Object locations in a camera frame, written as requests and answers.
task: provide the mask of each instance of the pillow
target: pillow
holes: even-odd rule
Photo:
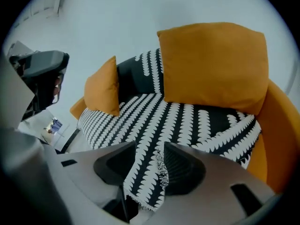
[[[84,87],[84,101],[88,109],[119,116],[119,82],[116,57],[110,58],[90,76]]]
[[[259,113],[269,81],[262,33],[216,22],[172,28],[157,35],[166,102]]]

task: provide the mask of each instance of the throw blanket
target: throw blanket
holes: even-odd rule
[[[164,202],[156,154],[165,141],[218,154],[246,168],[261,131],[253,115],[167,103],[162,94],[129,97],[120,104],[119,117],[85,109],[78,127],[93,149],[136,141],[135,163],[125,179],[124,191],[152,211]]]

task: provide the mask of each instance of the sofa backrest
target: sofa backrest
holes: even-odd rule
[[[163,65],[160,49],[144,52],[117,66],[119,102],[141,93],[164,93]]]

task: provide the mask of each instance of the small orange cushion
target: small orange cushion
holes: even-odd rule
[[[259,113],[269,81],[262,33],[216,22],[172,28],[157,35],[166,102]]]
[[[84,101],[90,110],[119,116],[118,92],[116,57],[113,56],[87,79],[84,87]]]

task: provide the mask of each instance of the sofa armrest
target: sofa armrest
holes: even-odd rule
[[[82,112],[84,111],[84,109],[86,108],[86,104],[84,101],[84,98],[82,97],[81,99],[79,99],[70,109],[70,113],[72,113],[72,115],[79,120]]]
[[[262,128],[267,184],[275,192],[282,192],[299,158],[300,115],[287,95],[270,80],[256,118]]]

